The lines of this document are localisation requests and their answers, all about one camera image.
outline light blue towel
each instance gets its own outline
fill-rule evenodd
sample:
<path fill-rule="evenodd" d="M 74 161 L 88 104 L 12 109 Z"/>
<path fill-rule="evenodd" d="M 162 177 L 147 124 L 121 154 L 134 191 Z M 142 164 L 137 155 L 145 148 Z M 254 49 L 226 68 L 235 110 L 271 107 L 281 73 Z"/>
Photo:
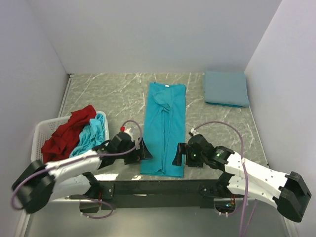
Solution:
<path fill-rule="evenodd" d="M 144 124 L 144 142 L 153 159 L 142 160 L 140 172 L 183 177 L 182 166 L 172 162 L 179 142 L 185 142 L 185 85 L 150 83 Z"/>
<path fill-rule="evenodd" d="M 81 155 L 104 141 L 104 116 L 97 114 L 96 117 L 90 119 L 89 124 L 83 128 L 79 135 L 79 143 L 69 157 Z"/>
<path fill-rule="evenodd" d="M 203 89 L 206 103 L 234 107 L 249 106 L 244 73 L 205 72 Z"/>

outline plastic basket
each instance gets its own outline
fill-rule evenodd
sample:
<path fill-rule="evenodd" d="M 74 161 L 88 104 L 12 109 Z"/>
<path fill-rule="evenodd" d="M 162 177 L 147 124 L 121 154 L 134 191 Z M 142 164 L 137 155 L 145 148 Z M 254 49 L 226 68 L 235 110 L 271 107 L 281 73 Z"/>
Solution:
<path fill-rule="evenodd" d="M 105 113 L 102 111 L 97 111 L 96 113 L 102 114 L 104 116 L 105 140 L 108 140 L 110 136 L 107 117 Z M 40 150 L 44 145 L 45 141 L 51 137 L 53 132 L 55 132 L 58 128 L 58 126 L 67 123 L 69 118 L 70 116 L 53 118 L 42 121 L 38 125 L 36 125 L 32 144 L 31 161 L 43 160 L 43 155 Z"/>

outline black metal base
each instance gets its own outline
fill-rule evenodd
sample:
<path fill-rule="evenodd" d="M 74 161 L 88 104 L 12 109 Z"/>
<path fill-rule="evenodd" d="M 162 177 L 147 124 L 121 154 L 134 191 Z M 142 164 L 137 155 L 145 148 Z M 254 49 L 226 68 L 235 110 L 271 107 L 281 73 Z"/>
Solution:
<path fill-rule="evenodd" d="M 230 198 L 219 194 L 218 180 L 164 180 L 164 181 L 101 181 L 102 200 L 116 208 L 185 207 L 214 208 L 214 198 Z M 95 213 L 98 203 L 82 202 L 80 211 Z"/>

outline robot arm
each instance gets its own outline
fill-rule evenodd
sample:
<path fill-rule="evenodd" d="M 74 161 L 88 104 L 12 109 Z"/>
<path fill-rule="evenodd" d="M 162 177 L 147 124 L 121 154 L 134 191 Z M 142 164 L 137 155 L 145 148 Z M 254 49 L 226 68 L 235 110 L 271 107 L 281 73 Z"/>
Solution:
<path fill-rule="evenodd" d="M 247 196 L 274 206 L 281 215 L 292 221 L 302 221 L 312 195 L 298 173 L 288 175 L 245 158 L 241 160 L 237 152 L 223 146 L 214 147 L 200 134 L 190 135 L 192 137 L 187 144 L 178 144 L 173 165 L 181 165 L 182 155 L 186 155 L 185 162 L 190 167 L 203 167 L 205 163 L 213 169 L 222 170 L 217 189 L 224 196 L 245 194 L 244 162 L 249 180 Z"/>
<path fill-rule="evenodd" d="M 105 187 L 90 172 L 111 165 L 119 158 L 130 164 L 152 156 L 141 139 L 135 146 L 132 133 L 127 129 L 82 155 L 46 164 L 33 161 L 12 185 L 12 190 L 27 213 L 34 213 L 49 201 L 70 195 L 97 198 Z"/>

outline clothing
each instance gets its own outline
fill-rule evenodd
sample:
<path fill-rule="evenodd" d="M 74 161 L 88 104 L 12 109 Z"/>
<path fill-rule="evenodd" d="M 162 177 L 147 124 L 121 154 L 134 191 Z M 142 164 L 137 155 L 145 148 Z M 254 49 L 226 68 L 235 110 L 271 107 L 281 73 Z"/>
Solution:
<path fill-rule="evenodd" d="M 105 141 L 104 132 L 104 117 L 102 114 L 97 114 L 95 118 L 90 119 L 90 124 L 83 128 L 79 135 L 80 141 L 69 157 L 81 155 L 100 145 Z"/>
<path fill-rule="evenodd" d="M 96 116 L 92 105 L 71 114 L 68 122 L 60 125 L 41 148 L 44 163 L 67 159 L 79 142 L 79 134 L 84 126 Z"/>
<path fill-rule="evenodd" d="M 183 177 L 184 161 L 172 162 L 178 143 L 185 142 L 185 93 L 182 84 L 150 83 L 143 139 L 153 159 L 141 161 L 142 174 Z"/>
<path fill-rule="evenodd" d="M 206 103 L 233 107 L 249 106 L 244 73 L 205 72 L 203 89 Z"/>

